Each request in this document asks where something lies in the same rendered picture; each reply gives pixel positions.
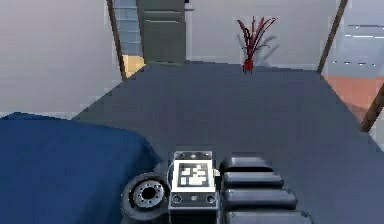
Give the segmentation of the blue bed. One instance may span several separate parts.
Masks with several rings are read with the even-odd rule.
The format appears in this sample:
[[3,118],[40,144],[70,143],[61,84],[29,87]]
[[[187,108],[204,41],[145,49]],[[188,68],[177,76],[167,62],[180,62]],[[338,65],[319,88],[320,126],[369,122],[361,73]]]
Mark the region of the blue bed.
[[160,161],[133,131],[9,114],[0,118],[0,224],[120,224],[125,185]]

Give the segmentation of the grey-green room door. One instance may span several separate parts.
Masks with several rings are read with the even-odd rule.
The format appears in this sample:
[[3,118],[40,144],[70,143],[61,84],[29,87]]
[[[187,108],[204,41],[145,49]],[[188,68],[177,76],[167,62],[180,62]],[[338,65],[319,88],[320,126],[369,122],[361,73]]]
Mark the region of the grey-green room door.
[[182,66],[186,61],[184,0],[136,0],[146,64]]

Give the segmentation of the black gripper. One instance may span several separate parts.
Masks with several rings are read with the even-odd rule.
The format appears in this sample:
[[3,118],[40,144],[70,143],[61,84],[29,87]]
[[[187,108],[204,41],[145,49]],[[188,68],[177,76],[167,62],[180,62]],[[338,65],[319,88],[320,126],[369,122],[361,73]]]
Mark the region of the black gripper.
[[120,224],[169,224],[169,193],[162,175],[150,172],[136,176],[121,193]]

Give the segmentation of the red house plant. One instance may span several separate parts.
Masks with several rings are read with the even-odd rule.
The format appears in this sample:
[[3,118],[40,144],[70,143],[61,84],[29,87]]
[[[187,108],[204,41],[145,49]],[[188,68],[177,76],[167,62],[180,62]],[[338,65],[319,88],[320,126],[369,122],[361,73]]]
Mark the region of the red house plant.
[[261,44],[261,39],[263,38],[265,32],[269,29],[269,27],[275,22],[275,17],[269,19],[262,17],[259,23],[256,23],[255,17],[252,17],[251,28],[248,29],[241,20],[238,20],[239,27],[243,33],[243,49],[245,50],[246,54],[242,65],[242,70],[244,73],[253,73],[253,57],[255,53],[262,47],[267,47],[267,44]]

